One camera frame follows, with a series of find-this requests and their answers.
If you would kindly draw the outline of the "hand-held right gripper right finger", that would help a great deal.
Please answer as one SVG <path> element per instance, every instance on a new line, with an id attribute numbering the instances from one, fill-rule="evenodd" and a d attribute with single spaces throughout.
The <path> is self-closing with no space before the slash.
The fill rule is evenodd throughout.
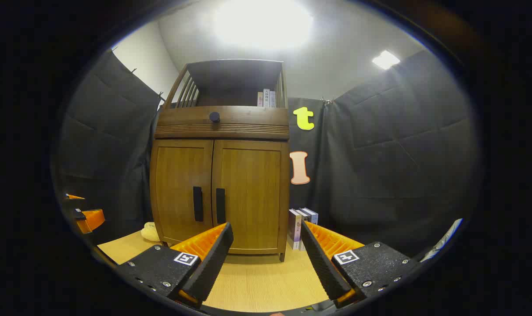
<path id="1" fill-rule="evenodd" d="M 337 308 L 376 297 L 405 281 L 420 262 L 376 241 L 362 244 L 302 221 L 301 239 L 329 299 Z"/>

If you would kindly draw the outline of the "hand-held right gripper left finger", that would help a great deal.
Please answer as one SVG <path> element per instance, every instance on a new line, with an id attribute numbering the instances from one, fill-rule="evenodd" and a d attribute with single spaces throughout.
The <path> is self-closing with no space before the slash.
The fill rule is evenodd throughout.
<path id="1" fill-rule="evenodd" d="M 226 260 L 234 234 L 222 223 L 168 248 L 153 245 L 117 266 L 120 276 L 172 301 L 200 308 Z"/>

